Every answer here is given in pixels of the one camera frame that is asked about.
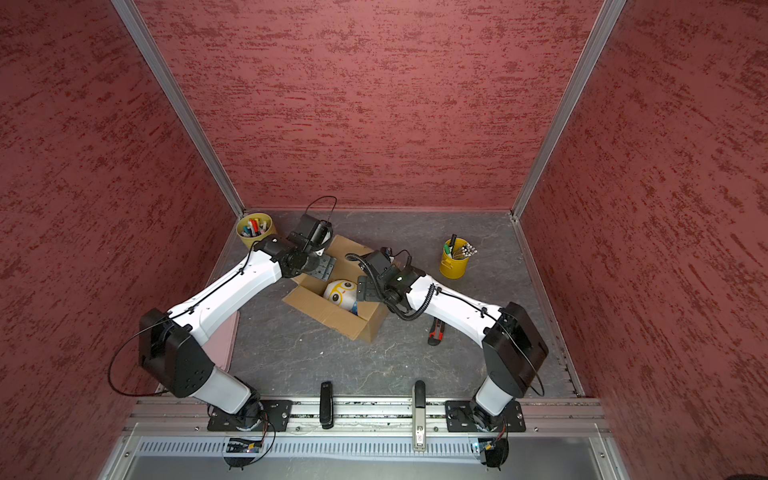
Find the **brown cardboard express box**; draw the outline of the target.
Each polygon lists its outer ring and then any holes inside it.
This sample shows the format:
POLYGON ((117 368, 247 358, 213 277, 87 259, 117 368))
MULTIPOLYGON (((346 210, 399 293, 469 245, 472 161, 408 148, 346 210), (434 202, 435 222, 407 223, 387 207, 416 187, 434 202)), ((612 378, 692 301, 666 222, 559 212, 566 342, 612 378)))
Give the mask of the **brown cardboard express box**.
POLYGON ((326 253, 336 260, 328 280, 307 274, 294 279, 297 286, 283 301, 327 328, 351 340, 372 343, 389 310, 382 304, 363 301, 358 293, 359 278, 365 276, 352 253, 363 256, 372 250, 343 236, 336 236, 326 253))

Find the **white yellow toy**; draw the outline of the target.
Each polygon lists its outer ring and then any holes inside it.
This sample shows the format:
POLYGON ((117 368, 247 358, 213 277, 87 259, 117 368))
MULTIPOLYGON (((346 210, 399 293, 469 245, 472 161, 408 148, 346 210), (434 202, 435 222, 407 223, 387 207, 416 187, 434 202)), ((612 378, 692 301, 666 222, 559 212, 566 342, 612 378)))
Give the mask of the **white yellow toy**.
POLYGON ((327 284, 323 298, 339 308, 356 315, 358 313, 357 291, 358 285, 356 282, 336 280, 327 284))

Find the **red black utility knife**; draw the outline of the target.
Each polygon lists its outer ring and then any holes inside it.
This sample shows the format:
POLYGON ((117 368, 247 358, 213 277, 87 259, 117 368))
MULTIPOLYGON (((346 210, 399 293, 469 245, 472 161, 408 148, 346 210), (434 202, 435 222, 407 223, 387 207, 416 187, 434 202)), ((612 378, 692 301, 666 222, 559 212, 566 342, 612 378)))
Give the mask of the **red black utility knife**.
POLYGON ((439 345, 444 337, 445 324, 438 318, 433 319, 431 329, 429 331, 427 343, 429 346, 439 345))

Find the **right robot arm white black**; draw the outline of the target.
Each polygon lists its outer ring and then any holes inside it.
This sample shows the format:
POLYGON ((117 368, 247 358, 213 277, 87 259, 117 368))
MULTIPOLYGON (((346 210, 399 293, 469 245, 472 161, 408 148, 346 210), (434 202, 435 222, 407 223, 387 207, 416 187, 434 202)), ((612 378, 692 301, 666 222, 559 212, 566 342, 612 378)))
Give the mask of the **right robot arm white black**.
POLYGON ((374 299, 402 321, 436 318, 474 341, 483 352, 486 378, 472 399, 473 413, 493 419, 539 382, 549 349, 519 304, 488 304, 442 285, 407 263, 398 267, 383 251, 345 258, 359 265, 374 299))

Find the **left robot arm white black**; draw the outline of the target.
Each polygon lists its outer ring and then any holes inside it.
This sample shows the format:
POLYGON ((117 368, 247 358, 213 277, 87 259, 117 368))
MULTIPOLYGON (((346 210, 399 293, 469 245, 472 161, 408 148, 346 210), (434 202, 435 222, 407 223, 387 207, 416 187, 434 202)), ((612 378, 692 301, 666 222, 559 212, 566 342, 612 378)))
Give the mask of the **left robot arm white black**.
POLYGON ((152 309, 140 321, 138 364, 177 398, 193 397, 247 423, 258 417, 255 389, 219 368, 204 345, 223 323, 267 287, 316 269, 327 278, 324 254, 332 231, 304 238, 270 235, 204 290, 167 312, 152 309))

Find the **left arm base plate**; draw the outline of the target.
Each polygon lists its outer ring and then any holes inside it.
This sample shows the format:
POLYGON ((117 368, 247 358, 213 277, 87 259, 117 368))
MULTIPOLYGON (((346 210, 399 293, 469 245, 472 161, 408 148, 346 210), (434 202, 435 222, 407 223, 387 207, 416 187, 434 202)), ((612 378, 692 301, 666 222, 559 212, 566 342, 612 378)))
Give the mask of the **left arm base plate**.
POLYGON ((294 402, 287 399, 249 401, 237 414, 208 406, 207 430, 211 432, 243 432, 255 434, 272 429, 285 432, 294 402))

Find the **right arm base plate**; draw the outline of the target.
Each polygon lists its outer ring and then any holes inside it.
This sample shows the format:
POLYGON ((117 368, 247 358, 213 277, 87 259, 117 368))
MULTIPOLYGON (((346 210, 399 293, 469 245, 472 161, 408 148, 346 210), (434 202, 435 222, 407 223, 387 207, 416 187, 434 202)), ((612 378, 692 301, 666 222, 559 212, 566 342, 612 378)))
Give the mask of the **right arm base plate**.
POLYGON ((507 403, 498 415, 491 415, 474 401, 449 400, 445 404, 449 432, 521 433, 526 431, 522 407, 516 400, 507 403))

